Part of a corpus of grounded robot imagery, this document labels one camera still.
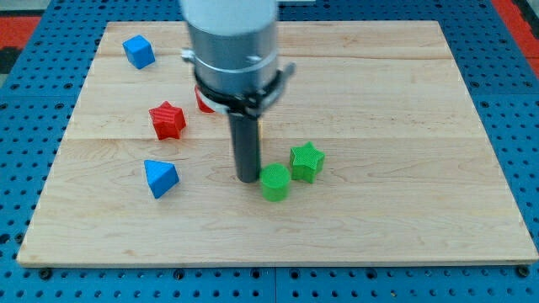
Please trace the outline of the red block behind arm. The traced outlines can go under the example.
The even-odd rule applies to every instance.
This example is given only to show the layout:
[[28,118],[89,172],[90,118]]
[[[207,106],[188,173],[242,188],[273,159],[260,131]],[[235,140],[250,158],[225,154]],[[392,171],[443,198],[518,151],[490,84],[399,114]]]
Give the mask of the red block behind arm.
[[200,92],[198,85],[195,85],[195,98],[201,112],[207,114],[214,113],[214,110],[205,103],[204,95]]

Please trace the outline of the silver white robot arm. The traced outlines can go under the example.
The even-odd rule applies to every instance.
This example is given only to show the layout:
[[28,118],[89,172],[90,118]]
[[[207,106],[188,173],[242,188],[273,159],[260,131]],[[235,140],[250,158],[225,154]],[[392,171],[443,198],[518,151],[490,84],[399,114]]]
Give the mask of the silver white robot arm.
[[181,0],[195,75],[223,94],[267,87],[278,69],[275,0]]

